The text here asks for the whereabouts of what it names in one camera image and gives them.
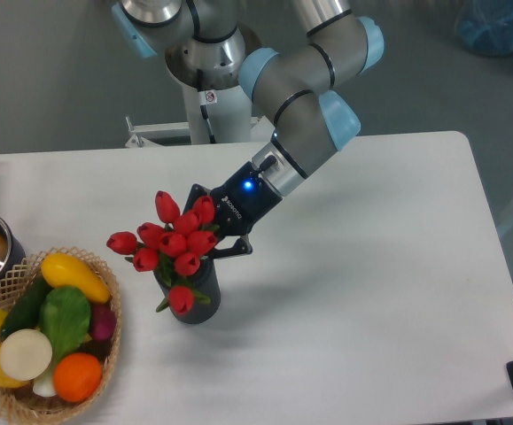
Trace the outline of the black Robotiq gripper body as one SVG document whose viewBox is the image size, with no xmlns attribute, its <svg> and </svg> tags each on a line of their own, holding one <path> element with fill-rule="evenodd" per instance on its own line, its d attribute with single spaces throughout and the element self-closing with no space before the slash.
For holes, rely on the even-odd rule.
<svg viewBox="0 0 513 425">
<path fill-rule="evenodd" d="M 221 186 L 211 189 L 209 196 L 214 201 L 213 224 L 219 227 L 220 240 L 248 235 L 253 225 L 283 200 L 252 162 L 246 162 Z"/>
</svg>

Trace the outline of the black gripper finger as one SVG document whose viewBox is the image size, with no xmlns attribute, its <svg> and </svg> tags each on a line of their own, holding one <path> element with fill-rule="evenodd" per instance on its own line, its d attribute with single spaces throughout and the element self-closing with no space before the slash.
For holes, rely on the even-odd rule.
<svg viewBox="0 0 513 425">
<path fill-rule="evenodd" d="M 190 188 L 190 193 L 185 202 L 183 213 L 187 213 L 188 211 L 203 213 L 211 204 L 212 198 L 210 197 L 210 190 L 195 183 Z"/>
<path fill-rule="evenodd" d="M 253 247 L 250 243 L 248 235 L 238 236 L 229 248 L 219 248 L 219 243 L 225 239 L 226 236 L 219 236 L 217 238 L 217 244 L 208 253 L 208 257 L 210 259 L 226 259 L 251 255 L 253 253 Z"/>
</svg>

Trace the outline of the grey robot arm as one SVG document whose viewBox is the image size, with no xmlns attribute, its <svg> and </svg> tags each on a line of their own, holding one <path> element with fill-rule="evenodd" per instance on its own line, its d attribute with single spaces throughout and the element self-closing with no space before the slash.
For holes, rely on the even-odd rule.
<svg viewBox="0 0 513 425">
<path fill-rule="evenodd" d="M 194 144 L 244 142 L 252 110 L 273 125 L 269 142 L 209 194 L 217 236 L 232 236 L 214 258 L 245 255 L 253 225 L 360 131 L 336 86 L 384 52 L 376 23 L 346 1 L 297 1 L 307 44 L 285 57 L 263 48 L 237 17 L 235 1 L 118 1 L 112 13 L 133 49 L 163 57 L 181 85 Z"/>
</svg>

